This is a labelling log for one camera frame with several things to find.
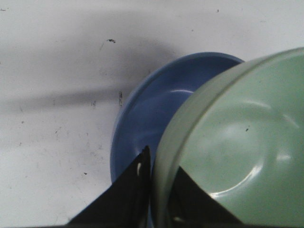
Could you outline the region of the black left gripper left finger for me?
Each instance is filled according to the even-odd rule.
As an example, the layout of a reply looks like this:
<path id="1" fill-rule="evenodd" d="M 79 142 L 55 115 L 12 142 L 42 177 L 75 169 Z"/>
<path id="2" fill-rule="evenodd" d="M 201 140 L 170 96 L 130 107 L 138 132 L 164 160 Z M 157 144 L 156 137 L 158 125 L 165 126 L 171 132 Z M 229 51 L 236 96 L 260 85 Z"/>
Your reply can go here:
<path id="1" fill-rule="evenodd" d="M 150 192 L 151 156 L 145 146 L 115 182 L 68 225 L 146 226 Z"/>

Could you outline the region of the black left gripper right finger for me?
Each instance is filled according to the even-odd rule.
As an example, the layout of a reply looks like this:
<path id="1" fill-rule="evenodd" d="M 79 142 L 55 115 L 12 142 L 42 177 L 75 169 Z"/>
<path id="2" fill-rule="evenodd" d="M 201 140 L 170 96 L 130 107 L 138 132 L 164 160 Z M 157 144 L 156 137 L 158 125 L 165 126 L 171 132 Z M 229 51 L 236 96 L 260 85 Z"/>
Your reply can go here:
<path id="1" fill-rule="evenodd" d="M 178 168 L 171 188 L 166 222 L 168 226 L 243 223 L 203 191 L 182 167 Z"/>

